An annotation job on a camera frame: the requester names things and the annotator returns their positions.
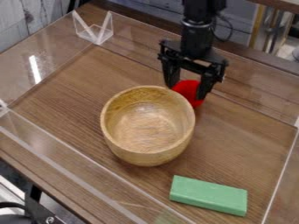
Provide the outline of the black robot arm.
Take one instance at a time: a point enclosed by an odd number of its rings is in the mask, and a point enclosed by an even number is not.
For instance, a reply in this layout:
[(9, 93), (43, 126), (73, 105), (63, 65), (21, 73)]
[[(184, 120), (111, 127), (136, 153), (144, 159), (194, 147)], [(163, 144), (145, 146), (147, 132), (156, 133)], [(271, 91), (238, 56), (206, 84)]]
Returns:
[(163, 80), (168, 88), (179, 83), (183, 69), (200, 76), (195, 99), (203, 100), (215, 84), (223, 82), (230, 65), (212, 48), (214, 39), (218, 37), (216, 18), (227, 8), (227, 0), (182, 0), (182, 4), (182, 38), (160, 41), (158, 59), (162, 61)]

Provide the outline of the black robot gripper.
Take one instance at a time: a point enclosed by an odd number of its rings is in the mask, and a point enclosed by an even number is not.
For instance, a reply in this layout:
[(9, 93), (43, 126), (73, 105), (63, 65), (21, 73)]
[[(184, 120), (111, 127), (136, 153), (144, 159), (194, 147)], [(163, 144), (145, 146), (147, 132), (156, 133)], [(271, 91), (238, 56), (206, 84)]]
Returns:
[(200, 84), (196, 89), (196, 99), (203, 100), (211, 91), (215, 80), (223, 82), (228, 60), (210, 48), (199, 54), (191, 55), (182, 49), (182, 43), (175, 40), (163, 39), (159, 43), (160, 52), (158, 59), (163, 64), (163, 79), (168, 88), (172, 88), (180, 80), (180, 69), (192, 71), (202, 75)]

